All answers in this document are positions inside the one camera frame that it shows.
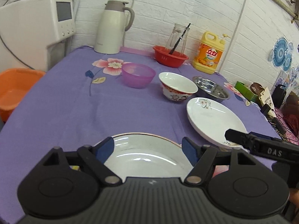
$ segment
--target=glass carafe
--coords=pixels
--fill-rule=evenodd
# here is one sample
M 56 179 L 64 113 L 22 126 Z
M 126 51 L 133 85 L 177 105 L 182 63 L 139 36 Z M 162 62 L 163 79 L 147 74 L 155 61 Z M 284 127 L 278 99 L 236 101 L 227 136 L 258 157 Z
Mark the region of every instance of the glass carafe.
M 187 28 L 186 26 L 180 25 L 180 24 L 174 24 L 174 28 L 172 30 L 172 33 L 169 37 L 169 40 L 166 44 L 166 50 L 172 50 L 177 43 L 177 41 L 180 39 L 182 36 L 182 39 L 179 41 L 177 47 L 175 48 L 175 51 L 184 54 L 185 51 L 185 46 L 186 46 L 186 40 L 187 40 L 187 35 L 188 31 L 190 28 Z

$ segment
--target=pink bowl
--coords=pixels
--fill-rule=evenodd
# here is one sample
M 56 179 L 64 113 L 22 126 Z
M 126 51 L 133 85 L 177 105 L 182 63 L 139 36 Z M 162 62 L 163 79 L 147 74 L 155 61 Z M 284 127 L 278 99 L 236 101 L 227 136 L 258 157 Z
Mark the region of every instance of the pink bowl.
M 133 88 L 145 88 L 156 75 L 152 68 L 136 63 L 123 64 L 121 73 L 124 83 Z

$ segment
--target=metal bowl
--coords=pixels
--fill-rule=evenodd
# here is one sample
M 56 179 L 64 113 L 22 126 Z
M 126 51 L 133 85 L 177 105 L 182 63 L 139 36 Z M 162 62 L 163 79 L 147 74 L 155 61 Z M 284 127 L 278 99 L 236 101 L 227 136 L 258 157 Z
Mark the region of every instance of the metal bowl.
M 192 81 L 198 87 L 196 95 L 199 97 L 212 99 L 217 102 L 222 102 L 230 98 L 228 92 L 223 87 L 211 80 L 202 77 L 193 77 Z

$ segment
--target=black straw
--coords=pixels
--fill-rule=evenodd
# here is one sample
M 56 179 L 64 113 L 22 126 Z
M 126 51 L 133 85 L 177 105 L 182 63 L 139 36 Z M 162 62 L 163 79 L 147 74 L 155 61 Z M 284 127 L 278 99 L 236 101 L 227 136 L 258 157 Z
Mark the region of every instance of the black straw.
M 185 28 L 185 31 L 183 32 L 183 34 L 180 36 L 180 38 L 178 39 L 178 41 L 175 43 L 174 47 L 172 48 L 172 50 L 169 52 L 170 55 L 173 54 L 174 50 L 177 48 L 178 44 L 180 43 L 180 41 L 182 40 L 184 34 L 186 33 L 187 28 L 189 28 L 189 26 L 191 25 L 191 23 Z

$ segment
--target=pink strip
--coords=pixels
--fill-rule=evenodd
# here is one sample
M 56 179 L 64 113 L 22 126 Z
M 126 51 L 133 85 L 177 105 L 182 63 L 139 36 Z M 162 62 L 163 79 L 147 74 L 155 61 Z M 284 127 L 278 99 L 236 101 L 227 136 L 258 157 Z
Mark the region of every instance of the pink strip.
M 131 54 L 155 57 L 154 52 L 144 51 L 144 50 L 140 50 L 140 49 L 132 49 L 132 48 L 127 48 L 127 47 L 121 47 L 120 52 L 127 52 L 127 53 L 131 53 Z

